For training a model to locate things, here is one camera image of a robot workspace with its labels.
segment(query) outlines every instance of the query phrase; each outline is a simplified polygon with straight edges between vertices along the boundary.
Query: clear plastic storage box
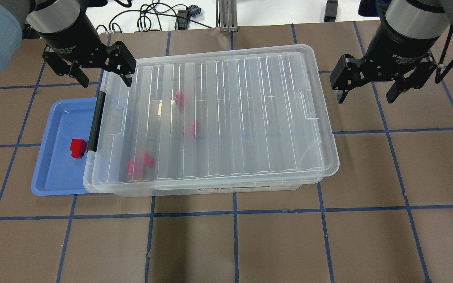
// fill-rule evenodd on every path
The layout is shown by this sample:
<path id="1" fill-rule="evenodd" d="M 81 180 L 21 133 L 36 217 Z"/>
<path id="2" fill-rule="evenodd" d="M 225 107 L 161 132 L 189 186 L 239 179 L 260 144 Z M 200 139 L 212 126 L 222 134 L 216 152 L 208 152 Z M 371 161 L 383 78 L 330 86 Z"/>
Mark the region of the clear plastic storage box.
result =
<path id="1" fill-rule="evenodd" d="M 295 189 L 338 170 L 316 58 L 288 45 L 138 59 L 105 73 L 83 184 L 124 197 Z"/>

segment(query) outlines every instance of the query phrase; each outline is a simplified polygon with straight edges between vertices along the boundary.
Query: silver cylinder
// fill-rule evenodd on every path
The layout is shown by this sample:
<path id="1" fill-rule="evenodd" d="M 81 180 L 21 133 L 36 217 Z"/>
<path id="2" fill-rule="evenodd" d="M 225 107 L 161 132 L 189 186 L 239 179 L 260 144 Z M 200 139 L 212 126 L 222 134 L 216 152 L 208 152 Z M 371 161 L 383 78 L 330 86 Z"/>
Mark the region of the silver cylinder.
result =
<path id="1" fill-rule="evenodd" d="M 27 21 L 38 32 L 55 33 L 70 27 L 79 13 L 78 0 L 57 0 L 48 7 L 33 11 L 27 16 Z"/>
<path id="2" fill-rule="evenodd" d="M 407 0 L 392 0 L 385 19 L 395 31 L 414 39 L 438 37 L 449 25 L 445 13 L 419 9 Z"/>

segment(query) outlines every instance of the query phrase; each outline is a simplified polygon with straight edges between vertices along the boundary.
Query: black handle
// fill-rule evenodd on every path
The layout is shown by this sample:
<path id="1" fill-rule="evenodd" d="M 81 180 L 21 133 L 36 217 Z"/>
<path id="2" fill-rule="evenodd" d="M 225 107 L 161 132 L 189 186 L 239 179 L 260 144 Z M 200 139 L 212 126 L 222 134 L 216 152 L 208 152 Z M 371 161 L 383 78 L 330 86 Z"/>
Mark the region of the black handle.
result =
<path id="1" fill-rule="evenodd" d="M 87 151 L 97 151 L 97 143 L 99 141 L 99 130 L 101 129 L 102 111 L 104 110 L 104 101 L 106 93 L 99 91 L 97 95 L 96 109 L 94 110 L 94 118 L 92 119 L 92 127 L 90 127 L 90 136 L 88 137 Z"/>

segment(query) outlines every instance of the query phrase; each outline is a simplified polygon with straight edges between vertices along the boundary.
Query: blue plastic tray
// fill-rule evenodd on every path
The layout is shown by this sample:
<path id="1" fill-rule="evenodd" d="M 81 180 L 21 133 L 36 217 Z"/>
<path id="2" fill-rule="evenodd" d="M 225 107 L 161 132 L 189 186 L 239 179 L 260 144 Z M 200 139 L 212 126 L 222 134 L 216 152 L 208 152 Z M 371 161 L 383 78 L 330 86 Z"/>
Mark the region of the blue plastic tray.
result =
<path id="1" fill-rule="evenodd" d="M 71 157 L 73 138 L 88 143 L 96 98 L 66 99 L 50 109 L 36 162 L 31 190 L 35 195 L 88 193 L 83 188 L 87 155 Z"/>

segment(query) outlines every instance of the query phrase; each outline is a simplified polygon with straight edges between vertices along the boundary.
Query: black bracket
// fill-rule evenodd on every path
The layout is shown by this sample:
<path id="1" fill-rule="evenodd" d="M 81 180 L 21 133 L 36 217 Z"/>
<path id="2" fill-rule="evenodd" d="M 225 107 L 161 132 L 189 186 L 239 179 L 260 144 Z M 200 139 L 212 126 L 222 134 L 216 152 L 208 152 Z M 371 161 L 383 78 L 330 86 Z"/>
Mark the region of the black bracket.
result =
<path id="1" fill-rule="evenodd" d="M 132 74 L 135 72 L 136 60 L 121 41 L 112 46 L 101 45 L 82 58 L 73 59 L 68 64 L 50 46 L 43 50 L 43 59 L 57 75 L 68 75 L 75 78 L 81 86 L 88 86 L 88 77 L 80 68 L 102 68 L 108 72 L 120 75 L 126 86 L 132 84 Z"/>
<path id="2" fill-rule="evenodd" d="M 94 118 L 90 127 L 90 136 L 88 137 L 87 151 L 97 151 L 97 143 L 99 142 L 99 132 L 101 130 L 102 113 L 104 110 L 104 101 L 106 93 L 99 91 L 97 94 L 96 108 L 94 110 Z"/>
<path id="3" fill-rule="evenodd" d="M 395 83 L 385 94 L 387 102 L 394 102 L 402 92 L 406 92 L 410 88 L 414 88 L 416 90 L 422 88 L 428 81 L 429 77 L 431 77 L 433 71 L 435 71 L 435 68 L 436 62 L 433 59 L 433 56 L 428 54 L 420 61 L 419 65 L 415 67 L 410 76 L 404 77 L 403 75 L 395 74 Z"/>

